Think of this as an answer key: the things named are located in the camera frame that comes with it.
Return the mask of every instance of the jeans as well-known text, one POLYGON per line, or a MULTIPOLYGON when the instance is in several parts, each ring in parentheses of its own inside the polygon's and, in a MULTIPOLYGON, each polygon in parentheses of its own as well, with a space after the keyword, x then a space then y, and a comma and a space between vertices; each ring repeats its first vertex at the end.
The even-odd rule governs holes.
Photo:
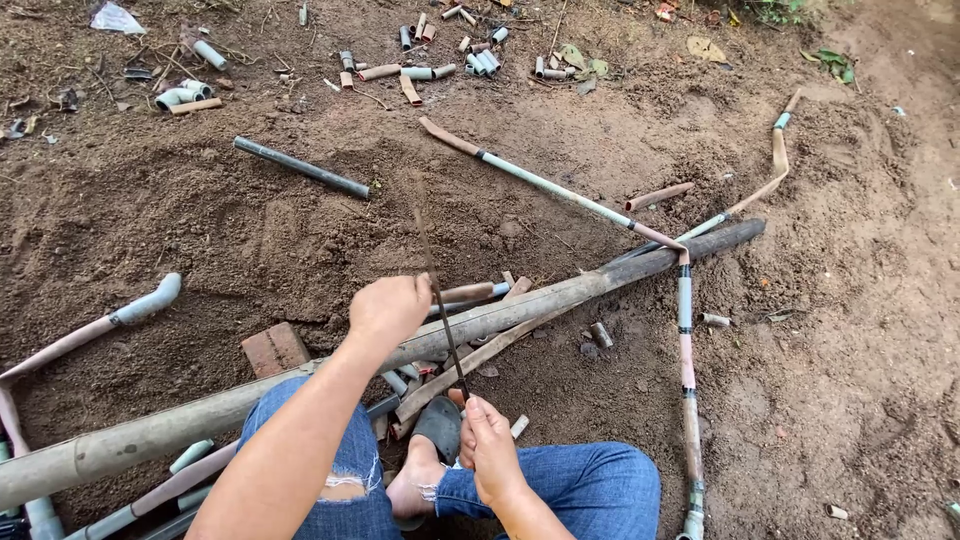
MULTIPOLYGON (((285 380, 253 407, 240 435, 243 447, 307 377, 285 380)), ((639 540, 657 534, 660 474, 646 454, 624 443, 544 446, 517 451, 530 487, 578 540, 639 540)), ((367 495, 349 501, 317 501, 294 536, 297 540, 400 540, 392 505, 382 484, 383 467, 370 420, 353 411, 333 473, 356 475, 367 495)), ((473 471, 453 467, 436 488, 438 517, 494 518, 480 502, 473 471)), ((506 540, 507 535, 497 536, 506 540)))

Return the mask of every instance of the wooden pole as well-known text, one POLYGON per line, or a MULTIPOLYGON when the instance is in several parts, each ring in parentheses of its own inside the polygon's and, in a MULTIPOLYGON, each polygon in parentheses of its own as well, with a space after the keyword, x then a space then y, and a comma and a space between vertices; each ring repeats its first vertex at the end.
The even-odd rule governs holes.
MULTIPOLYGON (((691 258, 702 258, 732 248, 762 233, 764 222, 750 219, 684 244, 691 258)), ((565 282, 514 298, 475 307, 449 318, 456 343, 514 327, 524 321, 582 303, 625 284, 658 274, 677 263, 673 250, 657 250, 606 265, 565 282)), ((434 356, 449 347, 441 322, 423 325, 384 361, 384 373, 401 365, 434 356)), ((313 374, 323 359, 254 382, 249 382, 185 405, 163 410, 104 430, 84 433, 68 441, 0 463, 0 508, 9 508, 62 489, 119 473, 228 430, 243 426, 250 408, 270 388, 293 377, 313 374)))

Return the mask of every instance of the soil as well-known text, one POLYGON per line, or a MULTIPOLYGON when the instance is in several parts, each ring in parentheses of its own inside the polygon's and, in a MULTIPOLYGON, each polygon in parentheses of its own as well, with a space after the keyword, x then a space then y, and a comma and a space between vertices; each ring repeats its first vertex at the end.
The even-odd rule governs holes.
MULTIPOLYGON (((327 87, 324 78, 339 82, 337 51, 370 65, 401 60, 396 27, 426 11, 437 42, 407 56, 459 65, 460 38, 483 37, 489 21, 471 29, 410 0, 331 0, 311 5, 304 28, 290 0, 248 0, 239 12, 140 0, 125 4, 148 30, 137 38, 87 28, 88 6, 75 0, 18 4, 42 18, 0 14, 0 99, 32 98, 6 110, 4 126, 39 115, 36 134, 0 146, 0 363, 152 290, 167 272, 184 276, 173 307, 15 385, 27 440, 43 447, 252 380, 239 343, 278 321, 294 323, 311 354, 329 354, 353 292, 421 270, 411 211, 421 180, 450 286, 503 270, 557 282, 639 242, 442 145, 418 124, 423 114, 612 209, 694 182, 633 215, 679 234, 767 181, 771 125, 802 86, 785 131, 792 172, 743 214, 765 218, 765 234, 694 265, 695 310, 737 323, 694 334, 708 535, 949 537, 942 504, 960 496, 950 485, 960 477, 956 3, 838 2, 816 26, 781 33, 747 15, 739 28, 704 28, 702 3, 687 11, 698 22, 665 25, 655 6, 569 2, 557 43, 625 73, 583 97, 527 75, 550 50, 564 4, 530 0, 516 17, 524 20, 501 15, 514 29, 496 79, 458 71, 418 84, 420 109, 394 79, 357 83, 391 110, 327 87), (265 17, 271 6, 276 15, 265 17), (170 117, 149 108, 151 85, 125 82, 121 68, 141 44, 170 54, 182 19, 259 60, 232 61, 227 74, 182 61, 204 81, 232 84, 218 86, 221 109, 170 117), (711 37, 733 70, 693 58, 693 35, 711 37), (859 90, 798 53, 820 46, 858 59, 859 90), (101 53, 105 82, 128 110, 86 69, 101 53), (277 80, 280 59, 302 78, 292 90, 277 80), (76 113, 49 102, 63 86, 85 93, 76 113), (371 185, 372 199, 236 151, 235 135, 371 185), (797 314, 758 317, 783 308, 797 314), (850 520, 828 518, 824 503, 850 520)), ((143 63, 167 61, 147 52, 143 63)), ((675 287, 660 275, 585 303, 493 359, 498 377, 470 376, 505 415, 530 418, 520 446, 621 440, 650 455, 663 484, 659 538, 672 538, 684 516, 675 287), (580 345, 596 321, 615 344, 591 359, 580 345)), ((367 398, 383 392, 375 381, 367 398)), ((399 448, 385 449, 387 468, 402 462, 399 448)), ((167 478, 172 459, 56 494, 65 527, 132 501, 167 478)), ((463 536, 465 525, 439 521, 418 537, 463 536)), ((496 525, 469 528, 485 538, 496 525)))

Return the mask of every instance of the plastic bag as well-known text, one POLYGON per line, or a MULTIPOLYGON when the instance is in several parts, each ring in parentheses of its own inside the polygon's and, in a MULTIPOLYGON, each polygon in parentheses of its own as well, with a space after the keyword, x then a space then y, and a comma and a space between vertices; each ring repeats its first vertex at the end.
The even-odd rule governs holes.
POLYGON ((116 30, 124 34, 146 34, 147 31, 136 22, 127 10, 113 2, 104 2, 100 10, 93 15, 90 28, 97 30, 116 30))

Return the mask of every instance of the person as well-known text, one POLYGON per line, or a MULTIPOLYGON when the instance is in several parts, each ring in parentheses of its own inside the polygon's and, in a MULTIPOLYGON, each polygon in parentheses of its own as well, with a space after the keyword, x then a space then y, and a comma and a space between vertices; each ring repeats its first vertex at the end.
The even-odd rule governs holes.
POLYGON ((424 514, 496 517, 506 530, 497 538, 515 540, 654 538, 660 476, 644 453, 615 442, 518 451, 508 420, 472 395, 458 463, 441 463, 434 443, 417 434, 383 487, 358 403, 431 300, 426 274, 382 278, 357 292, 347 337, 324 368, 278 384, 253 407, 187 540, 397 540, 395 518, 424 514))

